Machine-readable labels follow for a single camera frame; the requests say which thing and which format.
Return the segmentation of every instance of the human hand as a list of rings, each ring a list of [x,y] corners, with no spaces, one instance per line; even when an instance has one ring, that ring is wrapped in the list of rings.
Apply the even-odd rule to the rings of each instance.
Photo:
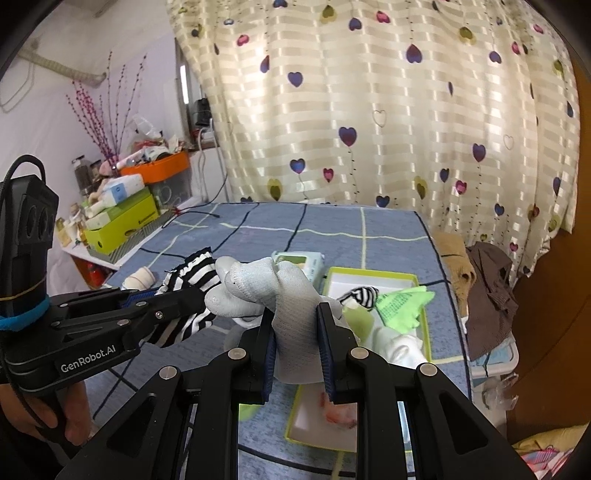
[[[30,395],[25,395],[25,399],[49,428],[57,426],[57,417],[48,405]],[[10,424],[19,432],[44,440],[36,428],[37,423],[22,406],[10,385],[0,385],[0,407]],[[90,407],[84,382],[68,387],[63,410],[67,420],[66,439],[74,445],[81,445],[88,439],[91,425]]]

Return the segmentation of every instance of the brown shirt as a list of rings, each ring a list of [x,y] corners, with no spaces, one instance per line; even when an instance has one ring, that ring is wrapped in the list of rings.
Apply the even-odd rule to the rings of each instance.
[[[476,270],[468,294],[467,342],[471,360],[498,346],[511,332],[517,302],[509,286],[511,259],[492,244],[477,242],[466,248]]]

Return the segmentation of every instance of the orange basket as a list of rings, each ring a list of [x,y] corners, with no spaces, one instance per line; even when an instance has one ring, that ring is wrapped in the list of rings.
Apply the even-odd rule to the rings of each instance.
[[[125,167],[121,169],[122,175],[134,175],[139,173],[142,175],[145,184],[158,183],[169,179],[183,170],[190,167],[189,155],[182,151],[163,158],[162,160],[155,160],[150,163],[136,165],[135,167]]]

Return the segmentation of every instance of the red object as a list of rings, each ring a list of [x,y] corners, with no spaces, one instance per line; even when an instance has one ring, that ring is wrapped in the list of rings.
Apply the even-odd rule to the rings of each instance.
[[[98,265],[88,262],[88,276],[90,280],[90,286],[99,288],[105,283],[107,279],[105,272]]]

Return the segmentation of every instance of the screw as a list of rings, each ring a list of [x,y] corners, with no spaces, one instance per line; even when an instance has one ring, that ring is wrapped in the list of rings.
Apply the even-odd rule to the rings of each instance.
[[[159,375],[162,380],[170,380],[174,378],[177,374],[177,369],[171,366],[162,367],[160,369]]]
[[[369,357],[369,352],[361,346],[356,346],[351,350],[351,356],[357,360],[363,360],[364,358]]]
[[[233,348],[228,352],[228,357],[232,360],[241,360],[246,357],[246,350],[244,348]]]
[[[419,370],[428,377],[434,377],[437,374],[437,367],[433,364],[422,364]]]

